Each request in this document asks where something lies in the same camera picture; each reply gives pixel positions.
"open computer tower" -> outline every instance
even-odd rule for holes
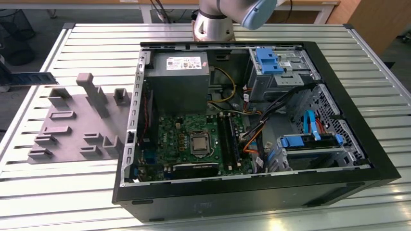
[[[329,205],[400,177],[313,42],[141,43],[113,203],[141,221]]]

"aluminum table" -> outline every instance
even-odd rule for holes
[[[411,95],[356,31],[340,25],[265,25],[253,32],[234,26],[234,35],[241,41],[317,42],[401,178],[325,207],[141,224],[110,203],[116,160],[26,163],[50,105],[50,87],[32,87],[0,143],[0,229],[411,229]],[[61,31],[41,71],[53,73],[70,94],[84,94],[74,82],[80,72],[93,74],[104,92],[130,92],[138,43],[186,40],[188,24],[76,24]]]

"metal table surface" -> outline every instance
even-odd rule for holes
[[[237,40],[317,42],[365,117],[401,178],[336,204],[234,216],[141,224],[110,204],[116,160],[29,165],[26,153],[50,105],[49,86],[32,87],[0,143],[0,229],[17,230],[409,230],[411,97],[355,30],[332,25],[234,26]],[[132,91],[138,43],[192,40],[178,24],[77,24],[64,29],[41,71],[50,71],[70,94],[90,72],[105,92]]]

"motherboard chip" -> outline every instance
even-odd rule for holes
[[[194,151],[206,150],[206,138],[205,137],[192,138],[192,149]]]
[[[197,131],[189,134],[190,154],[197,158],[209,155],[209,134],[206,131]]]

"white label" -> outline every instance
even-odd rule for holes
[[[262,167],[264,166],[264,161],[258,158],[258,156],[256,157],[256,164]]]
[[[169,57],[166,59],[166,70],[201,69],[200,57]]]
[[[280,62],[280,66],[290,66],[289,62]]]
[[[244,94],[244,101],[248,102],[248,94]]]

